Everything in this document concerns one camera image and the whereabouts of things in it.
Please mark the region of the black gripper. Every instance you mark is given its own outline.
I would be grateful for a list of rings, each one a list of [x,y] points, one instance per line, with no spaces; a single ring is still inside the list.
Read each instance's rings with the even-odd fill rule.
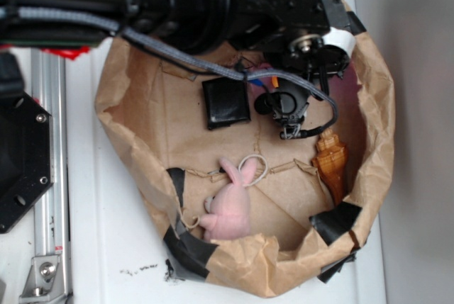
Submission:
[[[355,38],[341,0],[231,0],[227,41],[310,81],[343,75]]]

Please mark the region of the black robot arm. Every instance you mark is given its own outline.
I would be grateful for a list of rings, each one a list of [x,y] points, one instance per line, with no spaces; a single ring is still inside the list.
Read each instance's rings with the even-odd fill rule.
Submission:
[[[1,0],[2,45],[75,50],[127,28],[190,55],[229,43],[305,77],[343,71],[363,30],[341,0]]]

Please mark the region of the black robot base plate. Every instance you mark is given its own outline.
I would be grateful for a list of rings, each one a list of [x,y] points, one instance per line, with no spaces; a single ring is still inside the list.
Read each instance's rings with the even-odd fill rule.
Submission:
[[[24,91],[18,61],[1,53],[1,233],[50,188],[51,115]]]

